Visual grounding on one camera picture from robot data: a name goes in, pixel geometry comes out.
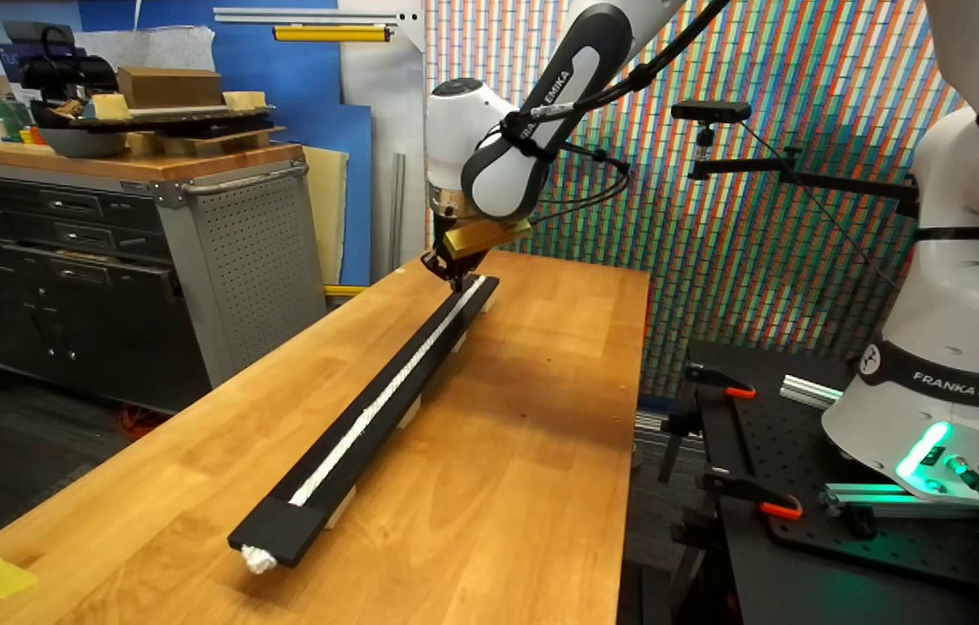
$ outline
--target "green light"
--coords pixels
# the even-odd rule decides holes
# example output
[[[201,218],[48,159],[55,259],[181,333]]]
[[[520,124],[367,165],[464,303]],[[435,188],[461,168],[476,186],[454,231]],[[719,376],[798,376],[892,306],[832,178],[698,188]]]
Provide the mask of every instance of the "green light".
[[[908,454],[899,463],[899,479],[914,483],[915,467],[938,448],[943,446],[943,438],[950,436],[949,419],[929,423],[929,432],[908,448]]]

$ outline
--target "wooden workbench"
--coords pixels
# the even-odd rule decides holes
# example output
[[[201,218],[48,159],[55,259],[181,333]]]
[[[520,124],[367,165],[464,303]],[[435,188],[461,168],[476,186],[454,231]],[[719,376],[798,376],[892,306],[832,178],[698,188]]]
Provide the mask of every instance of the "wooden workbench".
[[[483,272],[493,306],[296,571],[227,534],[445,303],[415,266],[2,528],[0,623],[615,623],[649,282]]]
[[[146,186],[185,186],[194,178],[216,178],[238,168],[266,168],[298,159],[298,147],[265,147],[227,158],[154,158],[154,159],[66,159],[48,147],[0,147],[0,168],[53,171],[61,178],[105,178],[105,180],[146,180]]]

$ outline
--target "gray cabinet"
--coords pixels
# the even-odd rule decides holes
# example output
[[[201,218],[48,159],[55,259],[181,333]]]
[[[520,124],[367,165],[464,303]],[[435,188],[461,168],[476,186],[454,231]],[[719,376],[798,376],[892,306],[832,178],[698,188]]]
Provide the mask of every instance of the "gray cabinet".
[[[227,381],[325,314],[302,178],[0,168],[0,369],[154,411]]]

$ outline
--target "wooden table top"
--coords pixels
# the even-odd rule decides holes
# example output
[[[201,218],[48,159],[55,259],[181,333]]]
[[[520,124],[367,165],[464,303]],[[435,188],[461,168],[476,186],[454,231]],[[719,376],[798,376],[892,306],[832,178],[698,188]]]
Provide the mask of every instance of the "wooden table top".
[[[446,299],[405,266],[0,533],[0,623],[615,623],[649,277],[500,292],[296,571],[227,534]]]
[[[298,147],[265,147],[247,154],[223,158],[154,158],[154,159],[66,159],[48,147],[0,147],[0,168],[40,171],[40,175],[74,175],[74,178],[105,178],[105,180],[155,180],[185,186],[194,178],[232,175],[238,168],[288,165],[298,159]]]

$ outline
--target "pegboard wall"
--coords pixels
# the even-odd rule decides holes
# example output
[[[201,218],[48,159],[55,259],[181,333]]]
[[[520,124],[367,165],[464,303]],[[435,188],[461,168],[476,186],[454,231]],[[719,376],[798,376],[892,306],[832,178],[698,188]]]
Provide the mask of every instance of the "pegboard wall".
[[[429,83],[479,78],[509,101],[523,101],[568,18],[568,0],[428,6]],[[687,0],[642,61],[701,6]],[[796,191],[774,175],[687,180],[694,124],[667,110],[691,98],[750,101],[750,124],[774,147],[801,147],[801,171],[903,180],[924,130],[958,108],[929,56],[924,0],[733,0],[651,90],[589,114],[574,136],[632,159],[632,191],[518,242],[651,275],[645,397],[678,388],[691,341],[856,355],[892,303],[914,223],[892,216],[892,202]],[[719,130],[711,158],[768,151],[741,130]],[[604,186],[604,171],[561,158],[545,198]]]

